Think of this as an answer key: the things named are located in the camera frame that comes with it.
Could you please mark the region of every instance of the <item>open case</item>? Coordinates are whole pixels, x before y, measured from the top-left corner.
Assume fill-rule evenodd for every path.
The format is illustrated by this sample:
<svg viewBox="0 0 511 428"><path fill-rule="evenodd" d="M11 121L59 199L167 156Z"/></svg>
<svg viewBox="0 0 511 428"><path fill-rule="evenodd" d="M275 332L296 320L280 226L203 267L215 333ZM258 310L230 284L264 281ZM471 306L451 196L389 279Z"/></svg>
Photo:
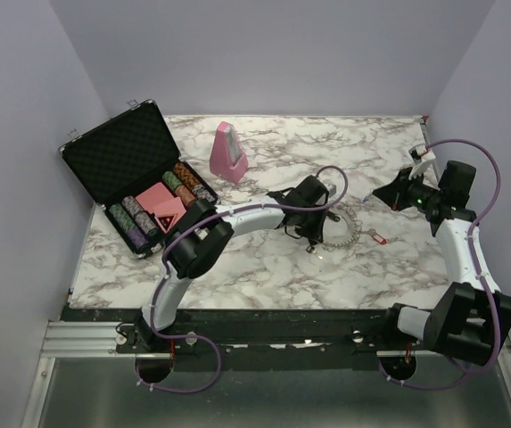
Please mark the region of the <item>open case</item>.
<svg viewBox="0 0 511 428"><path fill-rule="evenodd" d="M72 139L59 150L138 258L148 257L159 250L165 233L160 228L155 236L146 236L147 244L137 248L111 214L110 207L121 203L127 196L137 197L160 183L162 175L171 171L177 163L183 163L192 172L210 194L212 203L219 199L205 180L179 159L180 151L153 100L135 104L130 110ZM146 214L156 222L150 213Z"/></svg>

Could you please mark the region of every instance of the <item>wall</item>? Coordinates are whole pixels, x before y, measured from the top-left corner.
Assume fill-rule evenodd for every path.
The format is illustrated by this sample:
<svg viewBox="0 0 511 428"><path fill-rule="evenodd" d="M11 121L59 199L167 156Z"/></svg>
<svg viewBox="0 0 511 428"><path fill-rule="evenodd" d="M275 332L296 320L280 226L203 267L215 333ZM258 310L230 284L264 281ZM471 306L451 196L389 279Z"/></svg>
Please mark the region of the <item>wall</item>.
<svg viewBox="0 0 511 428"><path fill-rule="evenodd" d="M481 143L499 163L503 185L498 204L482 224L482 245L499 286L511 295L511 0L493 5L433 109L430 131L433 141L457 136ZM439 156L477 167L470 205L481 210L494 185L487 161L460 146L447 147Z"/></svg>
<svg viewBox="0 0 511 428"><path fill-rule="evenodd" d="M57 157L106 114L45 0L0 0L0 428L19 426L90 201Z"/></svg>
<svg viewBox="0 0 511 428"><path fill-rule="evenodd" d="M493 0L51 0L109 112L424 114Z"/></svg>

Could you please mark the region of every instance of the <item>table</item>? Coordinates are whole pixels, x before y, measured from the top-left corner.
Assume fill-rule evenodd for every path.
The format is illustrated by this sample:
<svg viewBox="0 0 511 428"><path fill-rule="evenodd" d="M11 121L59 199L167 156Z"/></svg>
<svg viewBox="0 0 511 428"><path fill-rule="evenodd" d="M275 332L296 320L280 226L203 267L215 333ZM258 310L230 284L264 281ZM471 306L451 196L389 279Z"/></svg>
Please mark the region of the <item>table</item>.
<svg viewBox="0 0 511 428"><path fill-rule="evenodd" d="M238 185L209 172L208 159L220 121L242 139L249 170ZM344 203L362 229L387 238L380 245L361 235L349 249L305 251L306 240L282 230L233 239L215 267L195 280L181 308L375 309L395 302L432 308L448 286L443 258L416 210L392 212L369 192L392 181L411 163L408 149L422 144L420 119L176 116L167 123L180 151L219 193L222 203L247 202L268 190L297 185L324 165L338 165L350 186ZM335 173L321 180L342 181ZM428 179L435 183L430 171ZM135 259L97 207L71 286L74 309L142 307L163 272L159 253Z"/></svg>

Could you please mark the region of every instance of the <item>marble tabletop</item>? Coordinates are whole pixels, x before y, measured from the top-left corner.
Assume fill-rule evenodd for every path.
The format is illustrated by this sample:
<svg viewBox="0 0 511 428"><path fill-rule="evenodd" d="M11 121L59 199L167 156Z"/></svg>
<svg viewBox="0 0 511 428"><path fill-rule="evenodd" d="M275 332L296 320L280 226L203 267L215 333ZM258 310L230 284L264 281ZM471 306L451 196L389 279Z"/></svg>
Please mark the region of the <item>marble tabletop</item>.
<svg viewBox="0 0 511 428"><path fill-rule="evenodd" d="M249 170L237 185L213 176L208 159L218 124L237 130ZM395 302L432 308L448 282L429 225L413 209L392 212L369 192L392 181L410 163L408 149L422 144L419 118L299 118L176 116L166 118L180 151L221 196L247 202L269 190L297 185L324 165L337 165L349 179L344 203L363 230L374 228L387 244L362 234L350 248L317 247L283 230L233 239L215 267L195 280L181 308L198 309L377 309ZM435 182L430 171L428 179ZM326 183L342 181L335 173ZM161 255L135 259L97 207L92 217L70 305L140 308L163 272Z"/></svg>

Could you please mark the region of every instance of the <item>purple cable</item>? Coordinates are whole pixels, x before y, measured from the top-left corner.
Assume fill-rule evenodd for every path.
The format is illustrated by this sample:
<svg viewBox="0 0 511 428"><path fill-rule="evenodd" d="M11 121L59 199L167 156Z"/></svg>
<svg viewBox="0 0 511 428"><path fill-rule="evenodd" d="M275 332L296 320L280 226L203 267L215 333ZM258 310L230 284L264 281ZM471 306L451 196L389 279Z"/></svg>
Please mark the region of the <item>purple cable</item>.
<svg viewBox="0 0 511 428"><path fill-rule="evenodd" d="M208 223L210 223L211 221L213 221L215 219L223 218L226 216L232 216L234 213L239 213L239 212L248 211L248 210L256 210L256 209L264 208L264 207L279 208L280 210L302 211L302 212L328 210L329 208L333 207L335 204L340 202L342 200L342 198L344 197L344 195L346 194L346 192L348 190L348 178L346 177L346 174L344 173L344 171L341 168L335 167L334 165L329 165L329 166L319 169L316 174L316 177L318 177L318 175L326 169L337 170L338 172L341 173L342 178L344 179L344 188L342 189L341 195L332 202L329 202L325 205L321 205L318 207L310 207L310 208L291 207L289 205L282 205L279 203L269 203L269 204L254 203L252 205L247 205L247 206L238 208L236 210L219 212L218 214L214 214L213 216L205 218L204 220L196 223L194 226L187 229L183 234L178 236L174 240L174 242L172 242L170 245L168 245L168 247L166 247L166 249L164 250L164 253L162 254L162 264L166 268L166 274L161 279L160 283L154 290L154 294L152 296L152 306L150 309L150 327L152 329L152 332L156 336L158 336L162 339L167 339L167 340L197 339L200 341L204 341L204 342L208 343L215 350L218 365L216 367L215 374L211 377L211 379L207 383L205 383L203 386L200 386L198 388L193 388L191 390L180 390L178 388L170 388L170 387L166 387L166 386L156 385L154 383L147 383L140 376L140 366L138 365L138 366L136 366L136 375L138 376L138 384L142 383L142 384L148 386L149 388L151 388L151 390L155 389L155 390L159 390L159 391L174 392L174 393L178 393L178 394L194 394L196 392L205 391L208 388L210 388L211 385L213 385L219 379L219 376L221 375L221 352L219 351L218 345L216 345L210 338L205 337L205 336L200 336L198 334L177 334L177 335L162 334L156 329L156 326L154 324L154 313L156 310L155 303L158 299L158 296L160 295L162 286L166 283L167 278L169 278L170 270L169 270L169 264L168 264L168 254L170 254L170 252L174 249L174 247L176 245L178 245L180 241L182 241L184 238L186 238L187 236L192 234L198 228L207 225Z"/></svg>
<svg viewBox="0 0 511 428"><path fill-rule="evenodd" d="M495 186L495 193L493 194L493 197L491 198L489 204L487 207L485 207L485 210L481 214L477 216L477 218L474 220L473 223L471 223L471 226L469 227L469 230L467 231L467 242L469 243L469 252L471 253L471 259L475 265L475 269L477 270L477 275L479 276L479 281L483 287L483 290L485 291L485 294L487 295L487 301L489 302L490 306L490 312L491 312L491 318L493 322L493 351L490 354L490 358L485 364L485 366L481 368L465 368L461 366L456 360L453 358L447 357L447 360L458 370L463 372L463 375L457 379L454 383L451 383L449 385L445 386L424 386L424 385L418 385L415 383L404 383L401 381L398 381L397 379L391 378L386 371L382 367L382 363L379 363L379 368L384 377L387 378L388 381L400 384L402 386L406 386L408 388L414 389L414 390L423 390L423 391L444 391L451 388L454 388L456 386L459 386L461 383L465 382L467 379L469 379L470 375L481 375L493 368L495 366L495 363L497 362L497 358L499 357L500 349L501 349L501 327L499 322L499 313L497 311L497 305L495 304L495 298L493 296L492 291L490 290L489 284L487 283L487 279L485 276L482 275L482 266L479 262L479 258L477 256L477 250L475 248L475 242L473 237L473 231L475 230L475 227L483 220L483 218L489 214L489 211L491 208L493 208L493 205L497 201L499 197L499 192L501 188L501 173L499 171L499 165L493 158L493 156L490 154L490 152L485 149L483 146L481 146L478 143L474 143L473 141L464 140L464 139L458 139L458 138L450 138L447 140L440 140L432 144L428 144L426 146L427 149L431 149L435 146L446 144L446 143L461 143L461 144L467 144L475 147L476 149L479 149L481 152L487 156L489 159L491 165L493 166L493 169L495 169L495 176L497 178L497 184Z"/></svg>

